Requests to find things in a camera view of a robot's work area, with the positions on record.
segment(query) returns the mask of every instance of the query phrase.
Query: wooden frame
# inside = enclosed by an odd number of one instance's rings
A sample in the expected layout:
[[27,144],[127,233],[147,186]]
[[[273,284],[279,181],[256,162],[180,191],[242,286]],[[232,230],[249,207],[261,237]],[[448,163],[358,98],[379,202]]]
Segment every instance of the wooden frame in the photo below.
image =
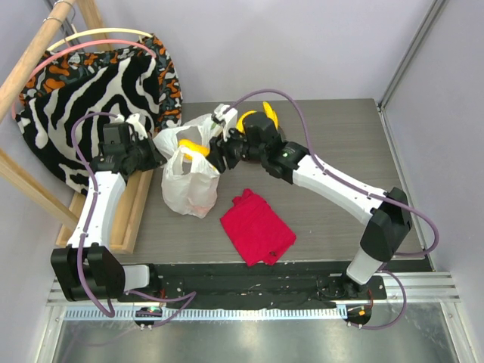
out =
[[[17,99],[29,80],[29,75],[37,66],[40,57],[50,45],[55,33],[60,29],[61,21],[64,21],[70,13],[70,4],[74,5],[75,3],[76,0],[64,0],[54,6],[52,12],[48,15],[51,19],[42,24],[14,69],[0,87],[0,100],[2,100],[0,102],[0,122],[8,114],[10,106]],[[78,0],[77,5],[89,29],[104,27],[95,0]],[[101,36],[103,39],[106,37],[105,34],[101,34]],[[108,47],[100,46],[102,51],[110,49],[112,49],[110,45]],[[152,175],[153,171],[136,172],[129,178],[114,217],[111,233],[111,250],[113,252],[133,252]],[[56,244],[65,246],[72,230],[77,226],[85,197],[75,193],[70,207],[67,208],[2,149],[0,149],[0,176],[7,179],[13,186],[62,223]]]

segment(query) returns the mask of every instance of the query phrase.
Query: wooden base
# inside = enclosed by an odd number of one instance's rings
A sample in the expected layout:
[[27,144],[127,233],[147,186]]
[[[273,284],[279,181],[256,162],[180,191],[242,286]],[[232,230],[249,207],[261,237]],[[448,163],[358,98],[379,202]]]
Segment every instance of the wooden base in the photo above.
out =
[[[152,176],[153,170],[149,170],[147,172],[135,172],[129,177],[114,216],[110,239],[112,253],[133,253]],[[70,202],[69,210],[78,218],[81,215],[84,202],[85,196],[79,193],[75,193]],[[59,247],[65,247],[71,235],[72,230],[63,225],[55,244]]]

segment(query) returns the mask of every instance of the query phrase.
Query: gray wall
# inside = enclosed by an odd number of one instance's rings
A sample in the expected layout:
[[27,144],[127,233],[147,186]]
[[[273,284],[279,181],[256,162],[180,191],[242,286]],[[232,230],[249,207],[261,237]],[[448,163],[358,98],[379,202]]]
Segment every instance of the gray wall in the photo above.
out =
[[[0,84],[48,13],[40,0],[16,0],[5,9],[0,12]],[[40,165],[10,116],[0,125],[0,147],[69,203],[72,192]],[[32,362],[45,327],[45,301],[54,278],[49,259],[60,223],[3,178],[0,190],[0,361]]]
[[379,99],[431,3],[98,2],[108,26],[162,39],[188,102],[230,101],[267,87],[296,99]]
[[479,343],[484,337],[482,19],[483,2],[449,1],[388,107],[411,196],[442,234],[433,260],[454,276]]

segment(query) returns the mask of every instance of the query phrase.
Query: folded red towel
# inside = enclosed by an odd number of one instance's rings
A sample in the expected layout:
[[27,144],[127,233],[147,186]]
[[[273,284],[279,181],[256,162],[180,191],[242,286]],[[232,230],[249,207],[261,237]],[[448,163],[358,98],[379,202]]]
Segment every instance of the folded red towel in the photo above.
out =
[[296,241],[296,235],[258,194],[245,189],[220,218],[222,227],[248,264],[274,265]]

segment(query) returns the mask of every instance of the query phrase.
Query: gray table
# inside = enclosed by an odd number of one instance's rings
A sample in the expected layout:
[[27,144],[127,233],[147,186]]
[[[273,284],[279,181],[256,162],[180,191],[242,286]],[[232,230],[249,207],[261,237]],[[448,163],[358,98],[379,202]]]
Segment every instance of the gray table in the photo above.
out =
[[[306,144],[291,105],[285,101],[271,104],[287,139]],[[211,113],[216,105],[184,104],[183,119]],[[400,186],[373,100],[301,101],[300,105],[315,149],[325,162],[375,187],[389,190]],[[261,110],[262,103],[246,102],[238,109],[240,114]],[[363,225],[323,197],[272,178],[259,165],[239,163],[225,172],[220,178],[217,204],[205,219],[180,216],[170,210],[161,195],[161,176],[161,170],[154,173],[135,253],[120,256],[121,262],[240,262],[219,218],[244,188],[264,197],[296,233],[296,243],[283,260],[349,260],[358,249]],[[414,232],[400,250],[420,250]]]

